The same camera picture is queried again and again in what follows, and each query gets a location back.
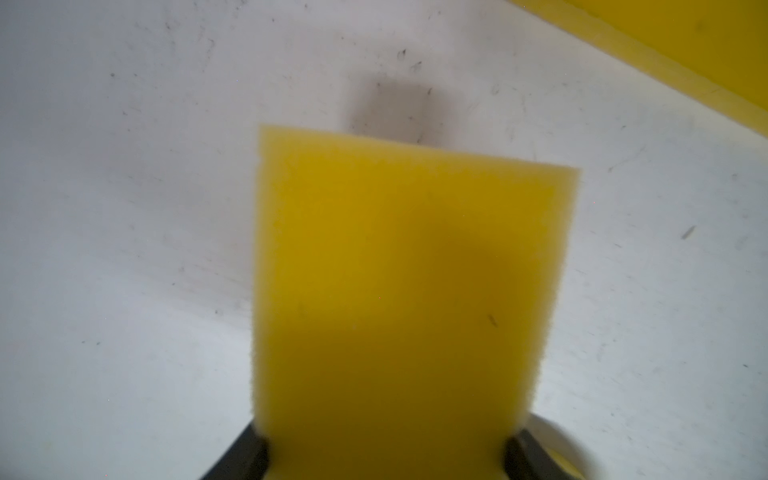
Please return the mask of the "yellow sponge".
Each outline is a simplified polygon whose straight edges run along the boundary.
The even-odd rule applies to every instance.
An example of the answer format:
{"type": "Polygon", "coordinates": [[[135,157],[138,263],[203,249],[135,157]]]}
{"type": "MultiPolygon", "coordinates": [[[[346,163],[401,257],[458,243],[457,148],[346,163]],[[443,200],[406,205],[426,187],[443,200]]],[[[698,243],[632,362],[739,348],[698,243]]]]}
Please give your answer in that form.
{"type": "Polygon", "coordinates": [[[545,479],[521,435],[578,169],[259,132],[253,405],[269,479],[545,479]]]}

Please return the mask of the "yellow shelf unit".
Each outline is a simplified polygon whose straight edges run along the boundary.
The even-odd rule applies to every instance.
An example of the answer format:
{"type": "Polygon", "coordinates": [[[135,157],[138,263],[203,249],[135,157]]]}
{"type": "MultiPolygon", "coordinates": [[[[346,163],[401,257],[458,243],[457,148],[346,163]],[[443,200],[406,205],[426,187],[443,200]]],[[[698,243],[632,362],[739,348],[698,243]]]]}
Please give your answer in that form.
{"type": "Polygon", "coordinates": [[[766,2],[521,1],[518,5],[766,135],[766,2]]]}

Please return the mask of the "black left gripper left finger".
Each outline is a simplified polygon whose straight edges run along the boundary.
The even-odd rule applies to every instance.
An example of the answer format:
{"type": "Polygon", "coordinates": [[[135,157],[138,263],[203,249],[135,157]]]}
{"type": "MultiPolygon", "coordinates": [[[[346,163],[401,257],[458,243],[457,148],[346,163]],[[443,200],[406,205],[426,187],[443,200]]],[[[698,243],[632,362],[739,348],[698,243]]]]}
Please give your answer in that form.
{"type": "Polygon", "coordinates": [[[268,467],[269,444],[249,423],[201,480],[262,480],[268,467]]]}

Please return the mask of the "dark green wavy sponge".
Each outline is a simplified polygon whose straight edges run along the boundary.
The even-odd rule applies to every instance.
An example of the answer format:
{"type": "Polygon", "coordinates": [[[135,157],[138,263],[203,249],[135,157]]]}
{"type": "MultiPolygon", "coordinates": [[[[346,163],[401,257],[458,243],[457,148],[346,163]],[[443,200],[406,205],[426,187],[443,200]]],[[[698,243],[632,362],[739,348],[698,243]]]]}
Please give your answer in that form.
{"type": "Polygon", "coordinates": [[[566,457],[552,448],[545,447],[545,452],[555,462],[559,469],[567,475],[570,479],[585,480],[586,477],[582,472],[566,457]]]}

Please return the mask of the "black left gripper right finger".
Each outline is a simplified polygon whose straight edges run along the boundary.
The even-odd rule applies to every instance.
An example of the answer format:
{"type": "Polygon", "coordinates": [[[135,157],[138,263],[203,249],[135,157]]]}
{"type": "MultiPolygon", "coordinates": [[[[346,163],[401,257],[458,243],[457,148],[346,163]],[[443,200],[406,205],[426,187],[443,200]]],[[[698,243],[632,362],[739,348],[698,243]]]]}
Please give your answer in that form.
{"type": "Polygon", "coordinates": [[[510,438],[505,447],[504,472],[511,480],[575,480],[527,430],[510,438]]]}

